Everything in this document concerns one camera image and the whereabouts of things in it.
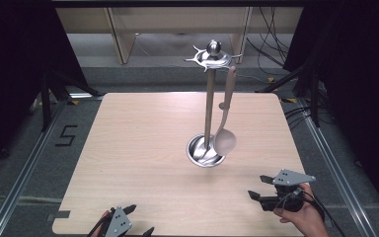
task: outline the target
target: stainless steel bowl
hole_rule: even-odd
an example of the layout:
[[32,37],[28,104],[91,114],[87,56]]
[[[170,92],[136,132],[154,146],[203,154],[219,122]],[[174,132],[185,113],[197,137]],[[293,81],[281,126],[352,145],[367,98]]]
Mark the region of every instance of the stainless steel bowl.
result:
[[187,156],[193,164],[211,168],[220,165],[226,156],[217,154],[214,150],[213,142],[209,142],[208,149],[204,146],[204,134],[199,134],[193,137],[187,145]]

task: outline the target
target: black curtain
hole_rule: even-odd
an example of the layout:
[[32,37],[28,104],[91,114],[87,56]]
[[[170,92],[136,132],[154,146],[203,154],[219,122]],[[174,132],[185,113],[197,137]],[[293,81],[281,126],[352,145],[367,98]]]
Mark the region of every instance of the black curtain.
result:
[[[320,58],[324,62],[320,78],[342,132],[379,193],[379,1],[346,2],[338,36],[329,47],[331,53]],[[317,35],[307,29],[325,24],[314,21],[316,15],[310,13],[302,16],[303,24],[297,30],[301,34],[296,33],[292,45],[297,55],[287,58],[287,68],[295,68],[309,55],[310,50],[303,48],[313,44]],[[304,90],[310,89],[309,80],[299,78]]]
[[55,9],[0,0],[0,151],[54,69],[87,85]]

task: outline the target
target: finger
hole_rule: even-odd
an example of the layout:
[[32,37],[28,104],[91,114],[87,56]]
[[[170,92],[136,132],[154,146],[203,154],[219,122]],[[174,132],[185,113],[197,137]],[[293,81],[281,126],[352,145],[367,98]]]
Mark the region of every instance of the finger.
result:
[[305,195],[304,195],[305,199],[314,200],[313,192],[312,192],[312,189],[310,188],[310,186],[308,186],[306,184],[300,184],[299,186],[303,190],[303,192],[305,193]]
[[288,210],[284,210],[283,212],[277,212],[277,215],[279,217],[282,217],[283,219],[288,220],[288,222],[293,222],[293,220],[296,218],[298,215],[297,212],[291,212]]
[[278,211],[276,208],[272,211],[275,215],[281,217],[282,212]]
[[[101,216],[101,218],[104,218],[105,216],[107,216],[110,212],[106,210],[106,212],[104,212],[104,214]],[[91,235],[91,237],[97,237],[98,234],[100,233],[101,231],[101,226],[102,224],[100,224],[100,226],[98,226],[98,228],[95,230],[95,232]]]
[[289,221],[289,220],[287,220],[287,219],[285,219],[285,218],[280,218],[280,219],[279,219],[279,222],[285,224],[285,223],[290,223],[291,221]]

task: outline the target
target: wooden panel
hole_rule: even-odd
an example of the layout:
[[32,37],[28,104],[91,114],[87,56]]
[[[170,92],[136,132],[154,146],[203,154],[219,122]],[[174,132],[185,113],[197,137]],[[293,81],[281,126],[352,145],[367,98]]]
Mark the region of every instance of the wooden panel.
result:
[[[212,132],[221,120],[216,93]],[[236,148],[215,168],[187,157],[203,132],[205,93],[107,94],[96,116],[56,219],[57,234],[85,234],[110,207],[136,204],[128,234],[169,236],[300,236],[262,211],[247,190],[274,196],[260,175],[304,172],[274,94],[235,93],[226,128]]]
[[239,33],[246,8],[115,8],[125,33]]
[[109,8],[108,15],[113,24],[113,40],[118,49],[118,60],[120,64],[125,64],[133,48],[135,33],[127,32],[125,25],[121,21],[121,15],[117,8]]
[[70,34],[110,34],[105,8],[56,9],[64,31]]
[[249,28],[248,25],[251,23],[252,18],[252,12],[253,8],[246,8],[245,11],[245,28],[241,29],[241,31],[238,34],[231,34],[230,35],[230,41],[232,42],[232,48],[233,48],[233,54],[234,55],[240,55],[240,57],[237,57],[235,59],[236,63],[242,63],[243,60],[243,54],[245,52],[245,44],[246,44],[246,38],[248,37]]

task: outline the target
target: table surface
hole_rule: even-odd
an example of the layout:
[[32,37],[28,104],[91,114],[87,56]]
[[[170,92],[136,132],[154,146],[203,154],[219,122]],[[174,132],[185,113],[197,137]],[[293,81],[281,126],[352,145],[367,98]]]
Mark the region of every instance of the table surface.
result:
[[[236,148],[214,168],[195,166],[188,142],[203,133],[205,93],[105,95],[56,218],[57,234],[87,234],[106,209],[136,204],[130,235],[154,226],[157,236],[300,236],[250,199],[274,197],[260,175],[304,173],[274,94],[235,93],[226,128]],[[224,94],[216,93],[212,133]]]

